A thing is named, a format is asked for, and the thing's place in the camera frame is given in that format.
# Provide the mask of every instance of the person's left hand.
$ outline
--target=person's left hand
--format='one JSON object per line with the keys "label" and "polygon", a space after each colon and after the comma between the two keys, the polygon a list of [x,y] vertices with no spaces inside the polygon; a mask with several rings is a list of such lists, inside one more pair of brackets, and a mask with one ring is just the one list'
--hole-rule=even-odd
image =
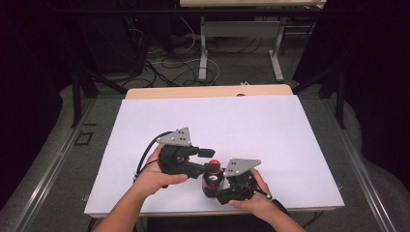
{"label": "person's left hand", "polygon": [[[148,158],[146,163],[157,160],[163,146],[163,144],[160,144],[154,153]],[[162,173],[158,162],[154,161],[142,170],[132,188],[146,198],[149,195],[156,193],[163,186],[180,184],[185,182],[187,178],[188,176],[185,174],[168,175]]]}

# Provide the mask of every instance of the hand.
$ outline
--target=hand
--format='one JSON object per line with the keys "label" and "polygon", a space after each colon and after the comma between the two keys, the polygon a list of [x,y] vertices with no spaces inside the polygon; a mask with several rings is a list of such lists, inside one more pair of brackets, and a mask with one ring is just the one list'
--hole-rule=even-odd
{"label": "hand", "polygon": [[[148,158],[147,163],[159,158],[161,149],[164,145],[160,144],[154,153]],[[188,176],[185,174],[168,175],[162,173],[158,162],[154,161],[148,164],[135,180],[132,188],[138,191],[138,194],[144,198],[156,193],[161,187],[183,183]]]}
{"label": "hand", "polygon": [[[271,194],[268,185],[263,181],[259,172],[256,169],[251,169],[250,172],[253,174],[257,184],[266,193]],[[247,210],[253,213],[258,218],[267,220],[267,216],[274,211],[280,211],[280,209],[272,203],[266,196],[256,193],[253,197],[246,201],[230,200],[229,205],[237,209]]]}

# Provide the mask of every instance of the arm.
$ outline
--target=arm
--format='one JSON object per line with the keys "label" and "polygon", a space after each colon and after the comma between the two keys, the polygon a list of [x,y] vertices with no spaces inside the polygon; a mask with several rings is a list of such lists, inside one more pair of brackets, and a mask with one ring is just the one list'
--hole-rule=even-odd
{"label": "arm", "polygon": [[[256,169],[250,171],[261,190],[271,194],[268,185],[263,181],[259,172]],[[290,216],[282,212],[277,205],[271,202],[264,195],[256,193],[250,200],[247,201],[229,201],[229,205],[238,209],[247,210],[253,213],[258,218],[261,218],[272,225],[278,232],[299,232],[305,231],[296,221]]]}
{"label": "arm", "polygon": [[[157,160],[163,145],[159,145],[148,158],[147,163]],[[135,180],[135,183],[121,197],[108,216],[95,231],[132,231],[145,199],[162,186],[175,185],[187,180],[187,175],[163,174],[157,162],[149,164]]]}

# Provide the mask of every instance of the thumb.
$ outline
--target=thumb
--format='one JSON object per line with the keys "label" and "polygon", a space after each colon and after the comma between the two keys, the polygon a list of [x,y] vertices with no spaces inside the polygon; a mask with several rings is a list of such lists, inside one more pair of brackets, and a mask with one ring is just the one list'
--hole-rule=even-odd
{"label": "thumb", "polygon": [[245,203],[244,201],[238,201],[238,200],[230,200],[230,201],[228,202],[228,204],[229,204],[230,206],[232,206],[233,208],[237,208],[237,209],[241,209],[241,210],[246,210],[247,207],[246,207],[246,205],[245,205],[244,203]]}
{"label": "thumb", "polygon": [[163,185],[176,185],[185,182],[188,179],[186,174],[167,175],[163,178]]}

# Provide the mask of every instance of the table leg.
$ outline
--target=table leg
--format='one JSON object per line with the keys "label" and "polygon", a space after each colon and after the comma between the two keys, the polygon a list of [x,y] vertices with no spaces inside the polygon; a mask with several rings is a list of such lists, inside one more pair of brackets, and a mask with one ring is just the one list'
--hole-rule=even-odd
{"label": "table leg", "polygon": [[206,49],[206,36],[205,36],[205,18],[201,17],[201,61],[199,64],[199,81],[206,80],[206,66],[208,61],[208,50]]}
{"label": "table leg", "polygon": [[283,82],[283,74],[280,69],[279,61],[278,61],[278,53],[280,50],[280,43],[283,37],[284,27],[286,26],[286,17],[282,17],[280,19],[279,28],[277,31],[277,38],[275,41],[275,49],[269,50],[269,56],[271,57],[272,67],[274,68],[274,74],[277,82]]}

